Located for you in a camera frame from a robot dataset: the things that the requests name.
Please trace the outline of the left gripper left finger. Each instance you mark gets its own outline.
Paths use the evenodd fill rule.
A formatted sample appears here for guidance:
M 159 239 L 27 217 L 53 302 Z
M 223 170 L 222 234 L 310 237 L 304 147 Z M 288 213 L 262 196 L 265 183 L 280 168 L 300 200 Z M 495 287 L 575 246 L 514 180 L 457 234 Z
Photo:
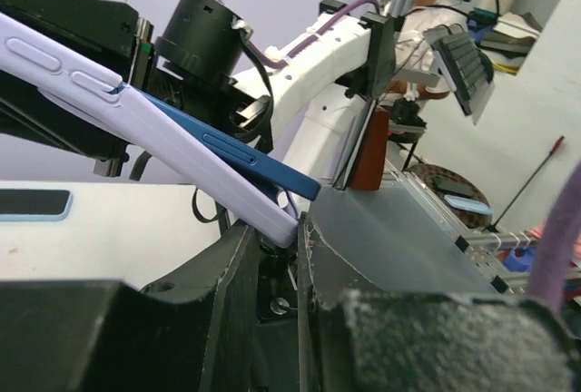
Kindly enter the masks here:
M 256 319 L 256 231 L 233 225 L 181 267 L 115 280 L 1 285 L 4 391 L 246 391 Z

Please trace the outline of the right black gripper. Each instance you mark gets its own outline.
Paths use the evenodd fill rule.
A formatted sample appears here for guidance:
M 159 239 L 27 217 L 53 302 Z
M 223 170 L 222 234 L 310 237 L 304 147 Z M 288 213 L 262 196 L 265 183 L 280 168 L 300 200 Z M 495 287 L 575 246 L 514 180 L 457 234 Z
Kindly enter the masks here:
M 1 12 L 143 88 L 153 68 L 153 25 L 125 2 L 1 0 Z M 127 141 L 44 98 L 35 87 L 1 74 L 1 132 L 95 161 L 97 174 L 119 174 Z

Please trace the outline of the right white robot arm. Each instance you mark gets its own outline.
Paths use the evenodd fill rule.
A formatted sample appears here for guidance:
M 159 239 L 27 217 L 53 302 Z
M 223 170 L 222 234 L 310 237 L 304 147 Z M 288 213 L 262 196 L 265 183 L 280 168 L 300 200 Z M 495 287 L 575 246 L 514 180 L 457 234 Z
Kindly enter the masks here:
M 257 187 L 308 200 L 317 176 L 272 160 L 273 140 L 328 85 L 372 99 L 395 65 L 392 21 L 335 0 L 277 60 L 260 59 L 242 19 L 215 0 L 180 0 L 159 37 L 123 2 L 1 0 L 1 14 L 96 63 L 91 89 L 128 83 Z

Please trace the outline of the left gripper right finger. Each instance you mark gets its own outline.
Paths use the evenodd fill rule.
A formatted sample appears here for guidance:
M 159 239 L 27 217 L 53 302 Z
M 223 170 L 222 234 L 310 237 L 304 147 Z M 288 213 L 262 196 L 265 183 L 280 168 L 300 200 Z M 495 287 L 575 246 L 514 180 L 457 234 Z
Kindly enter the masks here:
M 302 391 L 577 391 L 580 342 L 531 299 L 378 288 L 302 215 Z

